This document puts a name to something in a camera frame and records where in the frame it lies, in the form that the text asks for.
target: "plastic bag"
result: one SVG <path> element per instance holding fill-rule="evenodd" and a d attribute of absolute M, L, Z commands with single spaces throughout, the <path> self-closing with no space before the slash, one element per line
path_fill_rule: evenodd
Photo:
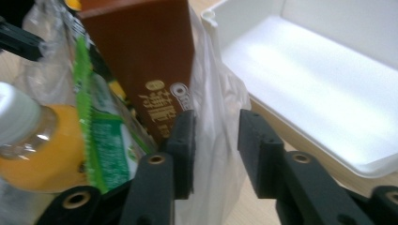
<path fill-rule="evenodd" d="M 74 105 L 69 45 L 57 0 L 36 0 L 23 29 L 44 39 L 37 62 L 21 59 L 14 85 L 41 104 Z"/>
<path fill-rule="evenodd" d="M 239 110 L 250 109 L 243 82 L 214 57 L 202 24 L 191 10 L 195 58 L 191 104 L 196 113 L 193 190 L 176 201 L 177 225 L 220 225 L 237 202 L 246 176 L 237 151 Z"/>

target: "white container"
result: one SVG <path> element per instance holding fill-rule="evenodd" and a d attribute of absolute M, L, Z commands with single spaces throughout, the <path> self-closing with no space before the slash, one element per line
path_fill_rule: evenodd
<path fill-rule="evenodd" d="M 398 171 L 398 1 L 229 0 L 202 21 L 253 99 L 359 176 Z"/>

